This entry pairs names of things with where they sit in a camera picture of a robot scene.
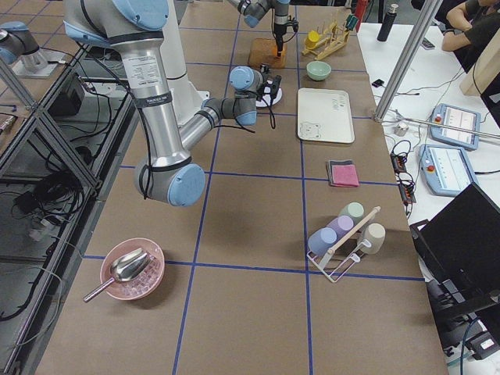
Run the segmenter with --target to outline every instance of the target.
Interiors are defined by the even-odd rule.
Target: blue joint cap
[[[100,35],[89,33],[87,30],[82,30],[79,27],[67,23],[64,21],[64,28],[66,29],[66,35],[73,39],[74,41],[79,41],[86,45],[96,45],[103,48],[111,48],[107,39],[104,39]]]
[[[17,57],[7,49],[0,47],[0,59],[5,61],[5,64],[10,65],[17,60]]]
[[[169,16],[165,0],[112,0],[116,9],[131,23],[147,31],[161,30]]]
[[[245,16],[245,23],[253,29],[259,24],[259,20],[257,20],[254,16]]]
[[[244,127],[255,125],[257,122],[257,111],[246,112],[236,117],[238,123]]]
[[[236,90],[246,90],[252,86],[254,73],[248,66],[237,66],[229,75],[229,81]]]
[[[3,29],[5,31],[28,31],[29,30],[28,26],[26,26],[21,21],[5,22],[2,25],[0,25],[0,29]]]
[[[188,164],[173,176],[166,200],[175,206],[194,205],[205,189],[205,173],[198,164]]]

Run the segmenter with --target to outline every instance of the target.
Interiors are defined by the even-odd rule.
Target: white table
[[[377,34],[380,29],[378,23],[363,23],[360,27],[358,38],[362,49],[362,55],[365,60],[366,70],[370,75],[370,81],[376,79],[383,80],[384,86],[388,83],[392,70],[401,55],[401,51],[412,30],[411,25],[394,25],[389,38],[386,42],[377,40]],[[465,77],[465,73],[452,52],[441,50],[442,34],[438,27],[429,28],[426,38],[436,45],[434,50],[425,50],[419,48],[414,60],[401,83],[398,92],[407,92],[412,88],[435,87],[448,82],[455,77],[457,73],[462,73],[457,80],[446,84],[440,88],[426,88],[423,90],[412,91],[419,92],[420,95],[408,96],[398,95],[391,103],[391,109],[397,109],[404,117],[425,120],[432,113],[433,108],[443,102],[464,109],[469,109],[481,113],[481,119],[488,113],[488,109],[479,97],[465,96],[460,91],[459,85]],[[372,87],[376,102],[384,92],[383,87]],[[394,114],[388,112],[384,120],[394,120]],[[385,134],[392,137],[396,142],[406,139],[412,143],[415,149],[409,154],[406,164],[407,170],[416,180],[416,204],[413,205],[412,215],[409,217],[409,223],[416,223],[424,219],[432,219],[439,213],[452,198],[436,196],[431,193],[422,174],[418,174],[418,149],[419,146],[427,143],[432,145],[443,145],[427,136],[427,126],[420,127],[414,123],[408,123],[409,130],[404,137],[394,134],[393,123],[383,123]],[[481,124],[480,131],[491,134],[500,134],[495,121],[491,115]],[[392,149],[394,142],[387,138],[387,146]],[[408,145],[402,144],[396,148],[397,152],[405,152]],[[500,158],[497,157],[500,152],[500,140],[493,138],[480,138],[479,148],[468,152],[469,159],[475,171],[500,170]],[[477,176],[480,187],[488,196],[500,205],[500,173],[492,175]],[[500,352],[488,357],[483,361],[465,361],[464,371],[469,375],[489,375],[496,373],[500,369]],[[448,368],[450,375],[459,374],[458,366]]]

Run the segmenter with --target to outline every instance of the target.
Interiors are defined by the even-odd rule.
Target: mint green bowl
[[[312,61],[307,64],[307,75],[312,80],[324,80],[331,73],[331,66],[324,61]]]

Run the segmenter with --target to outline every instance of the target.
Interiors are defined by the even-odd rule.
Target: metal scoop
[[[142,248],[138,248],[128,254],[120,256],[117,260],[111,263],[109,272],[111,277],[104,283],[96,287],[88,295],[84,297],[84,302],[89,302],[96,295],[104,291],[109,285],[115,281],[124,283],[135,279],[144,271],[144,268],[152,261],[151,257]]]

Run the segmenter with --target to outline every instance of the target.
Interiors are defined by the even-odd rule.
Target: folded napkin
[[[358,174],[352,160],[328,160],[327,169],[330,186],[359,186]]]

